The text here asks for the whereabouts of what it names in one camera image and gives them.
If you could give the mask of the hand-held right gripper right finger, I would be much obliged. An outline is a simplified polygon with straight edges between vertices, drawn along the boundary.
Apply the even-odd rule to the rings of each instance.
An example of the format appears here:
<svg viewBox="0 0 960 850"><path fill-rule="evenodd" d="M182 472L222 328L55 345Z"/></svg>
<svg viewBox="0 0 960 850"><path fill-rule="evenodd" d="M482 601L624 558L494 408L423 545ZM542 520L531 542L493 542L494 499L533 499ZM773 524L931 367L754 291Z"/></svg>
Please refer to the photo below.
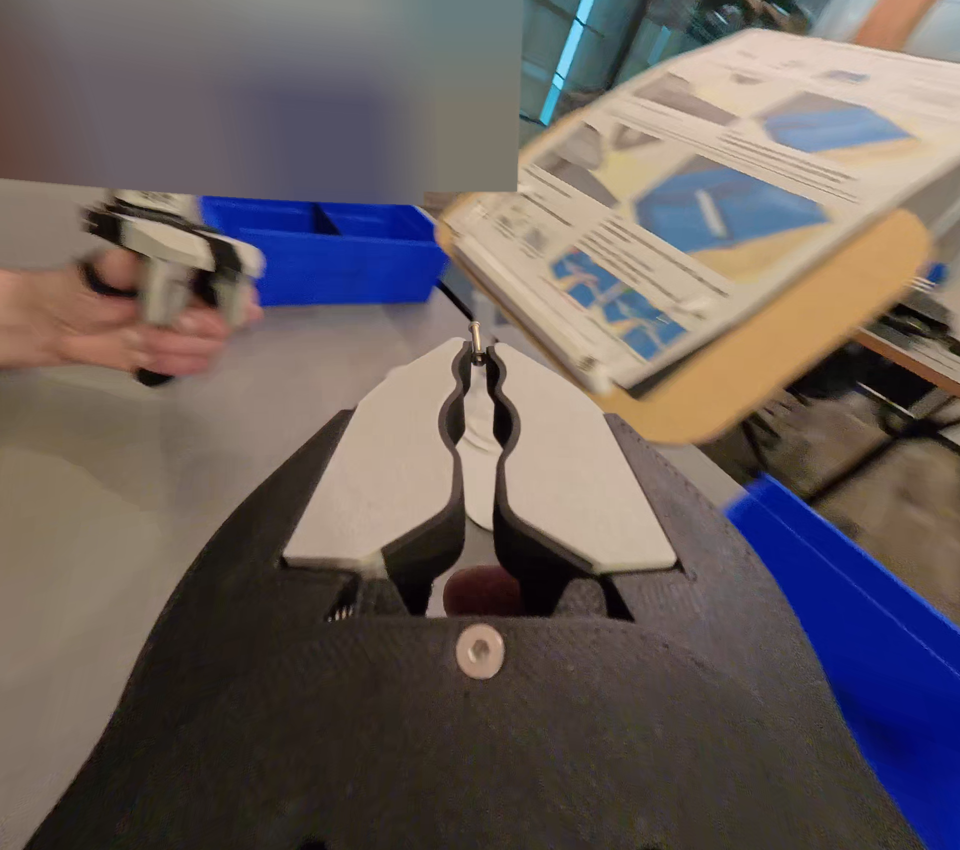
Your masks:
<svg viewBox="0 0 960 850"><path fill-rule="evenodd" d="M516 348L486 352L500 456L493 494L498 561L526 611L551 616L577 580L606 606L612 579L671 571L679 559L603 411Z"/></svg>

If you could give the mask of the grey desk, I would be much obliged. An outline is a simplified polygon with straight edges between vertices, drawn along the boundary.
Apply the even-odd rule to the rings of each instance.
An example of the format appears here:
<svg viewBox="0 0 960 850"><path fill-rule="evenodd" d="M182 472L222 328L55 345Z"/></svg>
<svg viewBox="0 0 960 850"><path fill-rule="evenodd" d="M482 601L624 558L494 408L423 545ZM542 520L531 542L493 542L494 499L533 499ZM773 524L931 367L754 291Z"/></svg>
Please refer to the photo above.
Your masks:
<svg viewBox="0 0 960 850"><path fill-rule="evenodd" d="M157 389L89 367L2 374L2 848L22 848L71 783L234 508L466 326L435 290L425 304L271 308L211 371Z"/></svg>

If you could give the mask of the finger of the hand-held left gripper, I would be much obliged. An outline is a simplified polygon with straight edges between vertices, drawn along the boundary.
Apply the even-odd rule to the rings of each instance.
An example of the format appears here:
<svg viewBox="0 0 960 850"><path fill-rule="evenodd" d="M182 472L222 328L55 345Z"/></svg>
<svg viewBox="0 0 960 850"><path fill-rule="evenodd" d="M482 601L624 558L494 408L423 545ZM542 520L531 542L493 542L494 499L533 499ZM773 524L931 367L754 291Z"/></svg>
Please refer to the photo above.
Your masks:
<svg viewBox="0 0 960 850"><path fill-rule="evenodd" d="M265 268L261 251L241 241L212 241L212 292L228 328L240 328L256 302L256 283Z"/></svg>
<svg viewBox="0 0 960 850"><path fill-rule="evenodd" d="M120 229L122 246L146 266L138 291L143 323L172 327L196 297L216 306L216 258L211 248L216 236L144 218L123 218Z"/></svg>

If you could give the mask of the wooden table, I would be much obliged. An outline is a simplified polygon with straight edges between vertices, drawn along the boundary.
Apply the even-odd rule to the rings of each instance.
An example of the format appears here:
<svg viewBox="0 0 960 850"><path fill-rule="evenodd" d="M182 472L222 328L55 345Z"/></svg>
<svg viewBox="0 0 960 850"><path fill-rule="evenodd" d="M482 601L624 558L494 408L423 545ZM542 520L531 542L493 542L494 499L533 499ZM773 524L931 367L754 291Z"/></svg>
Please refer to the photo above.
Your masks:
<svg viewBox="0 0 960 850"><path fill-rule="evenodd" d="M904 342L897 342L891 328L882 328L880 320L858 329L853 341L866 350L888 360L901 369L930 383L936 390L957 400L959 398L959 357L952 350L952 340L958 341L959 313L958 292L927 279L916 278L909 290L898 301L911 302L922 297L927 305L934 304L946 318L947 335L950 340L930 339L921 335L909 335Z"/></svg>

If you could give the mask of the blue divided plastic bin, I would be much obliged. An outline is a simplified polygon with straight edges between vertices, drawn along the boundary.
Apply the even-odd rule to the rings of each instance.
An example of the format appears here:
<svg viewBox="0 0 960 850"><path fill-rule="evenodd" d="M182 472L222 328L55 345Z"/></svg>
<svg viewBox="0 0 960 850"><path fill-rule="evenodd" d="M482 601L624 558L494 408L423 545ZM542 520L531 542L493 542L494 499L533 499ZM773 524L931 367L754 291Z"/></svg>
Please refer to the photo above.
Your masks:
<svg viewBox="0 0 960 850"><path fill-rule="evenodd" d="M264 307L422 304L448 265L431 218L409 205L204 196L202 220L257 247Z"/></svg>

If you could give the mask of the person's left hand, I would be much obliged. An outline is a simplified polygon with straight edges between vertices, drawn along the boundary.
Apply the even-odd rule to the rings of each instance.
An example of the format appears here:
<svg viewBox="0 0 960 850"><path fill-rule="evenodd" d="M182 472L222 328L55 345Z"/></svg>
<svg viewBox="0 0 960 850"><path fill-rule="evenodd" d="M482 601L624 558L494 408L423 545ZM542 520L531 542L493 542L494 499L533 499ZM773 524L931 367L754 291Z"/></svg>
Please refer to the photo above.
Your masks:
<svg viewBox="0 0 960 850"><path fill-rule="evenodd" d="M124 373L195 376L234 333L222 314L194 299L171 328L140 319L144 262L109 246L86 263L1 272L3 371L93 366Z"/></svg>

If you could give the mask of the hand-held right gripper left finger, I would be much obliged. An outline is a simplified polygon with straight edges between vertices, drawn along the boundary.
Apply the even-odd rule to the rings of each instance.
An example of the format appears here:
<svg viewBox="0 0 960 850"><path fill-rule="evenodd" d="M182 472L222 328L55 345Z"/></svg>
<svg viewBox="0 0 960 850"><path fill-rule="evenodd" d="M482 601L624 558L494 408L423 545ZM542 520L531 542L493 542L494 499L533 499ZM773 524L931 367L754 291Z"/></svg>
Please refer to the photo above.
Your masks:
<svg viewBox="0 0 960 850"><path fill-rule="evenodd" d="M471 355L449 339L357 403L284 547L289 567L389 580L412 615L426 613L465 546L457 445Z"/></svg>

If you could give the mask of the white instruction board stand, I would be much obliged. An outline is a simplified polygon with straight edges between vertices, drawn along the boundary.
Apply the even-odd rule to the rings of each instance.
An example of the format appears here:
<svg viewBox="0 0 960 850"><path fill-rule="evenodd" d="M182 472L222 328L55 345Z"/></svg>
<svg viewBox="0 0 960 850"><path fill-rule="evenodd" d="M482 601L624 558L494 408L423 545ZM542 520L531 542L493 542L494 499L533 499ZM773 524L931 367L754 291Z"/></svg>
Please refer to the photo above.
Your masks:
<svg viewBox="0 0 960 850"><path fill-rule="evenodd" d="M462 199L452 248L594 393L774 301L958 167L958 64L750 30L655 66Z"/></svg>

